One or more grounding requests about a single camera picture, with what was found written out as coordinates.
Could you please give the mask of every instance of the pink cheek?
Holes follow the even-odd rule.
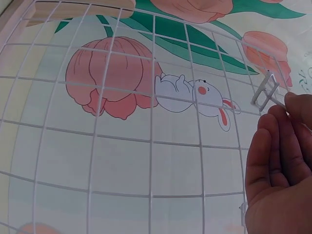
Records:
[[[202,86],[200,86],[200,87],[198,88],[198,92],[199,92],[200,94],[202,94],[202,95],[205,95],[205,94],[207,93],[206,89],[205,89],[204,87],[202,87]]]

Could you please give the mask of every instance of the fingernail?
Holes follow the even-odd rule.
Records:
[[[289,99],[289,98],[292,98],[292,97],[295,97],[295,96],[297,96],[297,94],[294,94],[293,92],[288,92],[285,95],[285,100]]]

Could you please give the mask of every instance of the cartoon rabbit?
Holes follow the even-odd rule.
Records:
[[[161,77],[156,76],[155,79],[155,94],[158,96],[166,96],[170,98],[178,98],[181,100],[174,100],[168,98],[157,97],[157,101],[166,110],[170,112],[183,112],[187,110],[197,98],[198,100],[198,111],[207,117],[218,117],[219,125],[224,131],[230,130],[230,118],[228,113],[218,107],[207,106],[204,104],[215,105],[215,106],[226,106],[234,108],[235,113],[240,113],[239,106],[233,101],[231,102],[227,98],[223,98],[221,93],[212,85],[208,84],[205,80],[196,80],[195,85],[193,81],[187,82],[185,76],[180,77],[173,75],[161,74]]]

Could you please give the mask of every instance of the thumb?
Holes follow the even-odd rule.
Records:
[[[292,118],[312,129],[312,95],[288,92],[285,95],[285,105]]]

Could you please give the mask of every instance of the painted wall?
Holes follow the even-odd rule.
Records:
[[[1,2],[0,2],[0,14],[9,5],[10,2],[11,2],[11,0],[1,0]]]

